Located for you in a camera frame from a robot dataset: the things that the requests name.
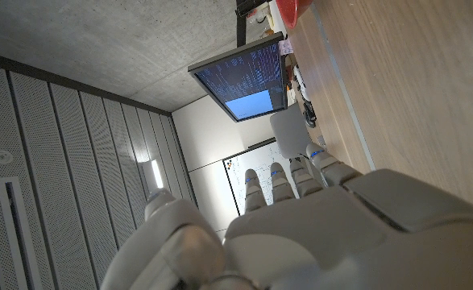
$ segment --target red object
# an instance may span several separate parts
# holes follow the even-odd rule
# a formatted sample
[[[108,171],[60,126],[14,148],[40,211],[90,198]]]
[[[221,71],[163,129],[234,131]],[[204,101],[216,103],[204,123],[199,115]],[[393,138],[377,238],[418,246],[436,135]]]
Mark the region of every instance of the red object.
[[[284,25],[293,29],[297,19],[306,11],[313,0],[276,0]]]

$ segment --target computer screen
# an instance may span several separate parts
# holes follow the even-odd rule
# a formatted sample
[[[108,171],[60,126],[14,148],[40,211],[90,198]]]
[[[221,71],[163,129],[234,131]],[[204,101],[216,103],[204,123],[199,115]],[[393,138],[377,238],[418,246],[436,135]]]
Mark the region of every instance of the computer screen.
[[[188,68],[236,122],[286,108],[282,33],[249,43]]]

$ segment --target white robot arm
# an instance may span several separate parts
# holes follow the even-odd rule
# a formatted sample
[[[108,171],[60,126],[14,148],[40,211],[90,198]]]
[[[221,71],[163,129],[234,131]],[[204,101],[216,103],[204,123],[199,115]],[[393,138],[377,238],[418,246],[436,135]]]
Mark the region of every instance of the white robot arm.
[[[274,204],[246,172],[246,213],[223,245],[197,209],[162,190],[102,289],[473,289],[473,205],[390,170],[362,175],[316,144],[323,188],[297,161],[271,166]]]

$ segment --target wooden table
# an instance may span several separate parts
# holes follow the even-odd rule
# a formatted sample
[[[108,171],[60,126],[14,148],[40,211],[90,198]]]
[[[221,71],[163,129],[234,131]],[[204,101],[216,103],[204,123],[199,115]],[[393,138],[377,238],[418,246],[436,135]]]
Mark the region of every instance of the wooden table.
[[[288,35],[330,153],[473,203],[473,0],[315,0]]]

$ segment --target white wall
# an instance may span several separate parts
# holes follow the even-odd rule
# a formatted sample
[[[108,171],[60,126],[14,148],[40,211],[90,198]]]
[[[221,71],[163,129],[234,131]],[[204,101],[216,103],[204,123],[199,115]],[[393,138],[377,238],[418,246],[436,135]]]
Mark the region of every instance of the white wall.
[[[274,137],[271,115],[236,123],[206,96],[172,116],[198,208],[222,237],[238,212],[221,160]]]
[[[215,231],[226,229],[238,217],[222,161],[189,173],[198,209]]]
[[[237,123],[210,96],[173,112],[172,116],[189,171],[274,137],[270,115]]]

